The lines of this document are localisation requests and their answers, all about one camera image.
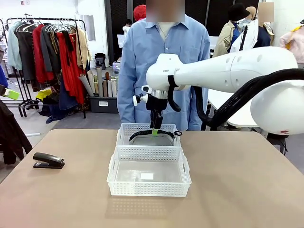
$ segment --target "red hat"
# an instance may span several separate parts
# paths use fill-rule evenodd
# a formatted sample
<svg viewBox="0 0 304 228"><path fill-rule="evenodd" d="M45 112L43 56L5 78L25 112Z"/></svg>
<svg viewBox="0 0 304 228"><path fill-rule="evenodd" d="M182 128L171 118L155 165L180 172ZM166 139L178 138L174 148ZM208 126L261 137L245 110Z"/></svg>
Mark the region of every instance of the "red hat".
<svg viewBox="0 0 304 228"><path fill-rule="evenodd" d="M145 19L147 17L147 6L139 5L134 9L134 18L136 21Z"/></svg>

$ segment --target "white plastic basket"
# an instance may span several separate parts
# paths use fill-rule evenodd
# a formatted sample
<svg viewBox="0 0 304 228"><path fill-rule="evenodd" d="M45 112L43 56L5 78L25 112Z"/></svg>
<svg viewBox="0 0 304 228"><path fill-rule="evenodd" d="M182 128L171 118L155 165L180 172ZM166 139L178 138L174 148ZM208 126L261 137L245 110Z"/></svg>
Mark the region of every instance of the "white plastic basket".
<svg viewBox="0 0 304 228"><path fill-rule="evenodd" d="M113 196L185 197L189 170L181 147L117 146L107 182Z"/></svg>
<svg viewBox="0 0 304 228"><path fill-rule="evenodd" d="M129 146L130 145L130 136L139 131L147 131L151 130L149 123L122 123L120 129L117 133L117 141L116 146ZM177 131L175 124L162 124L161 130L167 132L175 132ZM174 138L174 146L181 147L181 138L179 136L175 136Z"/></svg>

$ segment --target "red dress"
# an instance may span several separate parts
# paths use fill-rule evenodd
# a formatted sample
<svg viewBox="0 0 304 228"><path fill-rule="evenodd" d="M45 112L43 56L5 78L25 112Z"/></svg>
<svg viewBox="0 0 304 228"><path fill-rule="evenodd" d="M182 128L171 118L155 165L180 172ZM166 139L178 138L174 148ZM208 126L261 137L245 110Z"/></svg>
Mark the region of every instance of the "red dress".
<svg viewBox="0 0 304 228"><path fill-rule="evenodd" d="M80 74L85 73L84 70L77 65L76 56L76 36L69 34L73 50L67 46L66 39L62 33L57 33L59 42L59 54L62 68L62 77L65 88L70 96L75 96L79 104L84 103L83 85L78 79Z"/></svg>
<svg viewBox="0 0 304 228"><path fill-rule="evenodd" d="M33 31L36 79L40 83L44 83L46 81L50 81L54 79L54 73L46 71L43 56L42 56L40 35L43 26L44 26L43 24L40 24Z"/></svg>

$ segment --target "black hat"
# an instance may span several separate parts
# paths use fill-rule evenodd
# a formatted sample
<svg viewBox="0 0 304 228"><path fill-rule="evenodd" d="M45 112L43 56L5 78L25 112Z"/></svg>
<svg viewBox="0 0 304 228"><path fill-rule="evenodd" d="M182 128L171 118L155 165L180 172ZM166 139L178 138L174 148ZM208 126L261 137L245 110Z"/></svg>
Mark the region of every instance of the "black hat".
<svg viewBox="0 0 304 228"><path fill-rule="evenodd" d="M245 6L242 3L234 4L233 6L230 6L228 10L229 20L231 21L238 21L249 15L250 12L245 9Z"/></svg>

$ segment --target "brown tabletop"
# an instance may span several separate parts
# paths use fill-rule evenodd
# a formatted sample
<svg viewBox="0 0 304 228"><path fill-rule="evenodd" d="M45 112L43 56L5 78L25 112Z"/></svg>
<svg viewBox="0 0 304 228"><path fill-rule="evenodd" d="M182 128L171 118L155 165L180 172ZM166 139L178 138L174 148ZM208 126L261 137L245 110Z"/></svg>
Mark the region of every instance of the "brown tabletop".
<svg viewBox="0 0 304 228"><path fill-rule="evenodd" d="M185 132L185 198L112 197L117 131L53 130L0 184L0 228L301 228L302 174L261 135ZM33 154L63 157L33 169Z"/></svg>

